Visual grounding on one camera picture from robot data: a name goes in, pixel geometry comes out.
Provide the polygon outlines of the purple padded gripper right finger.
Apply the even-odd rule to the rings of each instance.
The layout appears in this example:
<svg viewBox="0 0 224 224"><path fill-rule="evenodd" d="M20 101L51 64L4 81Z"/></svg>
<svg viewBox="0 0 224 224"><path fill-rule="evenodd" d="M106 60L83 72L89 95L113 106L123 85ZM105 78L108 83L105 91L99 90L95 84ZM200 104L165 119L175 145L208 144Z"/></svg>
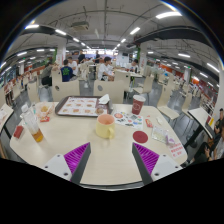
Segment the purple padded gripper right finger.
<svg viewBox="0 0 224 224"><path fill-rule="evenodd" d="M150 184L182 169L182 167L167 154L159 155L137 143L132 145L132 154L144 185Z"/></svg>

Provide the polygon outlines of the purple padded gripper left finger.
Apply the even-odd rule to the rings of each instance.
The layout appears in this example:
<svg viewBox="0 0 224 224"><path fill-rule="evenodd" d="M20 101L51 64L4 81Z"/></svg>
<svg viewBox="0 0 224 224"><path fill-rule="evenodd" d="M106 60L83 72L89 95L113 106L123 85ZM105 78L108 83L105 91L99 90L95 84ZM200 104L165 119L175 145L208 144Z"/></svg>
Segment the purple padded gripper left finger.
<svg viewBox="0 0 224 224"><path fill-rule="evenodd" d="M65 155L56 154L43 166L43 169L79 185L90 153L90 143L85 143Z"/></svg>

